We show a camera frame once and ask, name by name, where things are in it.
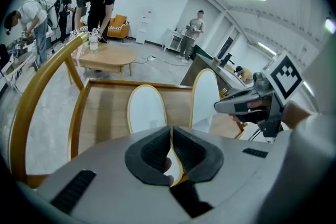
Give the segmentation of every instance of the gray floor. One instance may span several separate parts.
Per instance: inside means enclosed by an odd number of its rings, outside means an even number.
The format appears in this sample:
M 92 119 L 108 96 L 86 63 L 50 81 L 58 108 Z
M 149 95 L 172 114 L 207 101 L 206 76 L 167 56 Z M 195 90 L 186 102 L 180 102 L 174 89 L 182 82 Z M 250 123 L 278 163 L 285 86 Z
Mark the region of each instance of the gray floor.
M 125 67 L 125 80 L 180 84 L 191 64 L 189 62 L 188 66 L 184 65 L 175 58 L 176 52 L 163 52 L 161 47 L 156 45 L 141 45 L 133 41 L 124 44 L 117 41 L 111 43 L 128 46 L 136 51 L 136 62 L 145 62 L 148 56 L 153 55 L 174 64 L 169 65 L 158 59 L 149 63 L 135 63 L 131 77 L 128 68 Z M 121 79 L 119 74 L 96 73 L 93 70 L 85 71 L 84 68 L 78 68 L 78 72 L 82 79 Z M 26 151 L 26 167 L 29 174 L 52 173 L 66 163 L 68 130 L 78 93 L 76 86 L 69 84 L 63 64 L 45 88 L 30 125 Z M 6 160 L 9 130 L 19 99 L 17 92 L 10 88 L 0 99 L 0 152 Z

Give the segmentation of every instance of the white desk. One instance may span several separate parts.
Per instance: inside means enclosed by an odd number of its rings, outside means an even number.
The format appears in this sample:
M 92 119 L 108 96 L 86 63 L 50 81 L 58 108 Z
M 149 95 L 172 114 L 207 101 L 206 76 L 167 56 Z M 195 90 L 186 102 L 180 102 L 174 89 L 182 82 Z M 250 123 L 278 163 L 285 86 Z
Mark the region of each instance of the white desk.
M 162 46 L 163 51 L 166 51 L 167 49 L 180 51 L 180 45 L 181 45 L 182 39 L 184 38 L 184 34 L 181 34 L 180 32 L 173 31 L 169 28 L 167 29 L 167 32 L 168 32 L 167 39 Z M 180 39 L 180 43 L 176 48 L 171 47 L 171 44 L 172 44 L 172 41 L 173 41 L 174 37 L 177 37 L 177 38 Z

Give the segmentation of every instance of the jeans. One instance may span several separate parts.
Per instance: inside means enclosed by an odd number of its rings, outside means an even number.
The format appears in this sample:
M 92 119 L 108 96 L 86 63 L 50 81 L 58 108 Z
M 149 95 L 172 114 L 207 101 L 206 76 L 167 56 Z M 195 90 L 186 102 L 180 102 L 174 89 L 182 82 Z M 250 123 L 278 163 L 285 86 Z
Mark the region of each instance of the jeans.
M 67 33 L 66 33 L 67 22 L 68 22 L 68 16 L 63 16 L 63 15 L 59 16 L 58 26 L 59 26 L 59 30 L 61 30 L 61 38 L 60 38 L 61 42 L 64 42 L 64 40 L 67 37 Z
M 105 12 L 95 12 L 90 11 L 89 17 L 88 17 L 88 31 L 92 31 L 94 28 L 98 28 L 98 24 L 102 24 L 103 20 L 105 18 Z M 102 39 L 99 41 L 100 43 L 107 43 L 107 32 L 109 30 L 110 21 L 106 25 L 106 28 L 104 29 L 102 33 Z
M 39 55 L 40 65 L 47 61 L 47 20 L 34 28 L 36 37 L 36 52 Z
M 187 37 L 187 36 L 184 36 L 184 38 L 181 41 L 180 56 L 183 56 L 183 53 L 185 51 L 184 58 L 186 60 L 189 60 L 189 55 L 192 51 L 194 41 L 195 41 L 194 39 Z

